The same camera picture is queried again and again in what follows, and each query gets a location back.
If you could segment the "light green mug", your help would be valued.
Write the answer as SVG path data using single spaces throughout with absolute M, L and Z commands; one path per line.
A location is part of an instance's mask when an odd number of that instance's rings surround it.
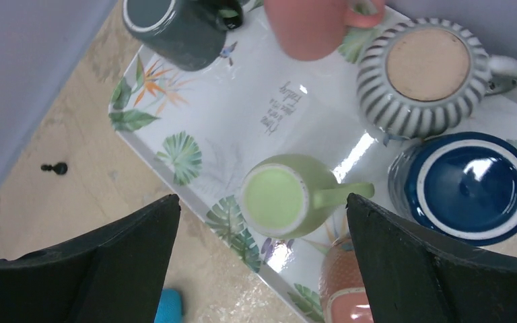
M 303 154 L 281 154 L 257 164 L 245 176 L 238 203 L 246 223 L 280 239 L 306 236 L 355 193 L 374 196 L 370 182 L 340 183 L 321 161 Z

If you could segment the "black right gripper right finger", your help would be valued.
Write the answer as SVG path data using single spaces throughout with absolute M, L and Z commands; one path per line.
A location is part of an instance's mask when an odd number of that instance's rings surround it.
M 449 238 L 355 193 L 346 207 L 375 322 L 517 322 L 517 257 Z

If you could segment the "textured salmon mug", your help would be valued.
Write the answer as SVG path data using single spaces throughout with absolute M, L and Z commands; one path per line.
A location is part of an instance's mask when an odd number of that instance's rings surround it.
M 318 286 L 326 323 L 374 321 L 350 235 L 329 248 Z

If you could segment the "plain pink mug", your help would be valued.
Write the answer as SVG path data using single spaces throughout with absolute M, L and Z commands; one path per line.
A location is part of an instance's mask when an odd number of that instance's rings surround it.
M 385 15 L 385 2 L 370 2 L 374 13 L 364 15 L 344 0 L 270 0 L 263 6 L 276 40 L 289 57 L 299 61 L 322 59 L 342 42 L 348 27 L 368 29 Z

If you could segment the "dark grey mug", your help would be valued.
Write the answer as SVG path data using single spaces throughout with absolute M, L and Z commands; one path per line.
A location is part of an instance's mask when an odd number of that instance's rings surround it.
M 125 0 L 123 22 L 130 34 L 183 71 L 212 64 L 227 32 L 242 26 L 239 1 Z

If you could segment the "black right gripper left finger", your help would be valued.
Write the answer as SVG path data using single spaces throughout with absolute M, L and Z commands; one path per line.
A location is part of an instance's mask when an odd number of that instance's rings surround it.
M 153 322 L 179 202 L 170 194 L 63 243 L 0 259 L 0 322 Z

